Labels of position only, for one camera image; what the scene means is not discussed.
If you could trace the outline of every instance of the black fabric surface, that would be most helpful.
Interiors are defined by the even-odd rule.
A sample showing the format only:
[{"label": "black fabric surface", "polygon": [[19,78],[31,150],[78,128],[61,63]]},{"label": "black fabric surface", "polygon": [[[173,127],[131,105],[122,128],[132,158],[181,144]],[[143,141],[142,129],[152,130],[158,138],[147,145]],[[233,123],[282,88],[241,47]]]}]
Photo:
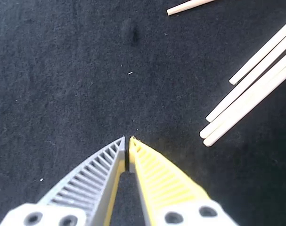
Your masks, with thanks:
[{"label": "black fabric surface", "polygon": [[[0,221],[135,135],[241,226],[286,226],[286,81],[213,147],[198,135],[229,78],[286,23],[286,0],[166,15],[182,2],[0,0]],[[111,225],[144,225],[134,175],[119,186]]]}]

